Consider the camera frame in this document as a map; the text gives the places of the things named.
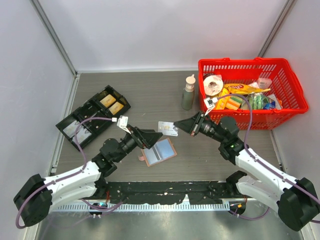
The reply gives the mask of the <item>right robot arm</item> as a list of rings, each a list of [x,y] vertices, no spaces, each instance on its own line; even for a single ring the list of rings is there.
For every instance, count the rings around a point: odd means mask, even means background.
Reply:
[[[239,136],[233,117],[222,117],[215,123],[203,112],[174,122],[174,126],[196,136],[201,133],[220,143],[221,156],[233,165],[246,170],[236,173],[236,180],[226,184],[226,193],[233,198],[240,194],[252,197],[277,212],[282,222],[298,232],[320,213],[313,183],[307,178],[297,179],[277,169],[257,153]]]

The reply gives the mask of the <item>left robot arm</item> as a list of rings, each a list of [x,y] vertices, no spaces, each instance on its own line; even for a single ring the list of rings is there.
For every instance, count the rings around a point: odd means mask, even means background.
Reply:
[[[151,149],[162,136],[153,129],[129,126],[124,138],[106,139],[99,153],[84,165],[55,176],[31,176],[13,198],[18,210],[16,227],[31,227],[53,210],[75,200],[102,199],[107,193],[105,178],[117,169],[115,164],[135,148]]]

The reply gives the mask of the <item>silver VIP card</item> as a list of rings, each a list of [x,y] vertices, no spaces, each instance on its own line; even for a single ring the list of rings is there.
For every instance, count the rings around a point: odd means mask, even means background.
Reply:
[[[178,128],[174,126],[173,122],[159,121],[158,132],[161,132],[165,136],[177,137]]]

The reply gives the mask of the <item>pink card holder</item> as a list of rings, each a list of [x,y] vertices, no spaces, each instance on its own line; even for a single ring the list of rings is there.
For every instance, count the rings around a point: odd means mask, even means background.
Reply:
[[[142,155],[138,157],[141,162],[145,162],[148,167],[159,164],[177,155],[177,152],[167,137],[159,140],[152,148],[142,149]]]

